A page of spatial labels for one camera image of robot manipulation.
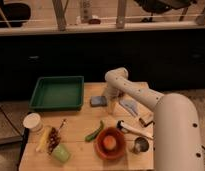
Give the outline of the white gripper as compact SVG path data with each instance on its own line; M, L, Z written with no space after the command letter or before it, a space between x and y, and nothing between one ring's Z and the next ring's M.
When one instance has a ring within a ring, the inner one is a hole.
M114 110L115 110L115 106L116 106L116 100L115 98L117 98L120 94L120 90L115 88L114 86L108 84L103 92L103 95L110 100L108 103L108 113L109 114L113 114Z

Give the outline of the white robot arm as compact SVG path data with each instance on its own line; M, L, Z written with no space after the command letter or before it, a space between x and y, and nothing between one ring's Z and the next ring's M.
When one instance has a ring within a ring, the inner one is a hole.
M108 71L105 80L108 99L123 92L153 112L154 171L204 171L198 112L189 98L139 88L124 67Z

